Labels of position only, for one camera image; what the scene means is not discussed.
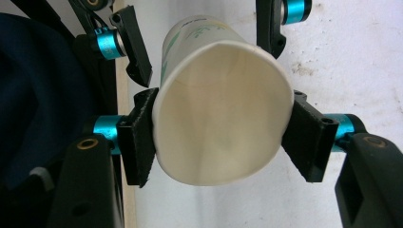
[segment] white paper cup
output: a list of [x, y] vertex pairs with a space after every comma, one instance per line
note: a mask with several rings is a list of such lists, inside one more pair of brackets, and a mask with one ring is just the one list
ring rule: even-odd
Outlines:
[[270, 54], [213, 17], [188, 17], [163, 42], [153, 107], [157, 159], [187, 184], [245, 178], [276, 155], [292, 106], [292, 89]]

